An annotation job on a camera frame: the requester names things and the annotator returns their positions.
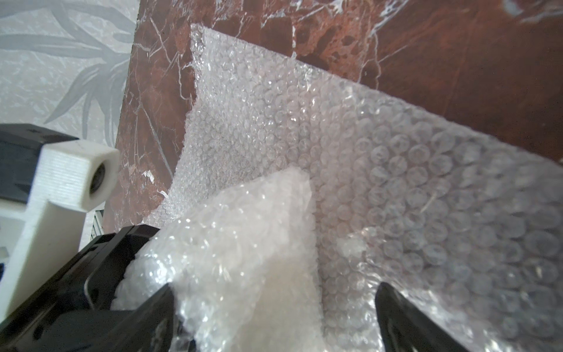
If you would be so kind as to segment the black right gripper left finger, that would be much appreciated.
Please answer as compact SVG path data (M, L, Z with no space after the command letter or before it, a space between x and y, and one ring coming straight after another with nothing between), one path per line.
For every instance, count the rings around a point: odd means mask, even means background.
M166 284L134 310L112 311L114 325L101 338L106 352L168 351L174 335L174 294Z

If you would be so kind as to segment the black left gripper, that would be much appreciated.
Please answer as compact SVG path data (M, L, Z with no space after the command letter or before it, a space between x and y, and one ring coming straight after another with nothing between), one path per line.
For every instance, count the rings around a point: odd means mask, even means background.
M160 320L111 310L136 253L158 232L146 224L98 236L1 323L2 351L159 351Z

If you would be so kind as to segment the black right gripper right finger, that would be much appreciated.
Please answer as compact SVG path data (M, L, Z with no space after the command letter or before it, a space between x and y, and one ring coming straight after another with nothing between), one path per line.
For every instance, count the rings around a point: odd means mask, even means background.
M375 308L385 351L468 351L387 282L379 284Z

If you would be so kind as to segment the clear bubble wrap sheet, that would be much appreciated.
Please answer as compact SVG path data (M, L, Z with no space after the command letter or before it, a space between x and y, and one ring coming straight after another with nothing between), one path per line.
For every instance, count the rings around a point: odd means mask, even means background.
M470 351L562 350L562 167L385 93L200 25L179 217L295 166L314 186L329 340L382 349L380 282Z
M324 351L309 176L288 168L220 191L159 230L113 310L172 287L179 343L198 351Z

